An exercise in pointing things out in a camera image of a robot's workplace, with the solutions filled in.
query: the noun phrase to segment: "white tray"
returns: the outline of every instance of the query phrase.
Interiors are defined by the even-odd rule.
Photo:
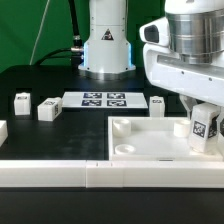
[[[113,121],[128,119],[131,134],[116,137],[113,134]],[[109,117],[109,160],[121,161],[223,161],[220,149],[223,142],[207,154],[193,151],[187,138],[175,137],[174,122],[186,118],[146,118],[146,117]],[[129,145],[135,148],[132,154],[117,154],[115,147]]]

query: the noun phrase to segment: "black table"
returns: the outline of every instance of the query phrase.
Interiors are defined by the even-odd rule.
[[[65,91],[143,92],[147,102],[163,96],[167,116],[186,115],[178,96],[152,87],[143,69],[129,79],[97,81],[70,67],[15,66],[0,75],[0,120],[9,133],[0,160],[107,160],[108,116],[148,116],[147,110],[64,109],[54,122],[38,121],[37,106]],[[31,93],[31,116],[14,115],[20,92]],[[223,223],[223,207],[222,189],[0,189],[0,223],[210,224]]]

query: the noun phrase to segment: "black cable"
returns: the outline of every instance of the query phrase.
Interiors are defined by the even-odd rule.
[[[70,14],[72,19],[72,29],[73,29],[73,43],[74,46],[80,47],[82,46],[82,41],[80,39],[79,34],[79,26],[78,26],[78,20],[77,20],[77,14],[76,14],[76,8],[75,8],[75,2],[74,0],[68,0],[69,6],[70,6]]]
[[[62,48],[62,49],[52,51],[49,54],[45,55],[43,58],[36,61],[36,63],[34,65],[41,65],[45,60],[50,59],[50,58],[62,57],[62,56],[57,56],[57,57],[52,57],[52,56],[55,54],[63,53],[63,52],[71,52],[71,49],[70,48]]]

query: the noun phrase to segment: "white cube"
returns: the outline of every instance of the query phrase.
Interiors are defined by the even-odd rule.
[[[164,117],[165,103],[163,97],[150,97],[149,114],[150,117]]]
[[[0,121],[0,147],[7,137],[8,137],[7,123],[6,121]]]
[[[195,151],[205,153],[216,148],[218,140],[216,119],[219,114],[220,107],[210,103],[193,107],[188,144]]]
[[[18,93],[14,100],[15,115],[30,115],[30,93]]]
[[[48,98],[38,106],[38,120],[53,121],[62,112],[62,99]]]

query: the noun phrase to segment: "green background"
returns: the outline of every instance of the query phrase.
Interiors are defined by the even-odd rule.
[[[165,0],[129,0],[127,39],[133,63],[143,66],[139,28],[164,15]],[[13,65],[28,65],[47,0],[0,0],[0,72]],[[81,38],[89,37],[89,0],[75,0]],[[34,62],[59,48],[72,46],[72,25],[67,0],[51,0]],[[70,64],[55,59],[45,64]]]

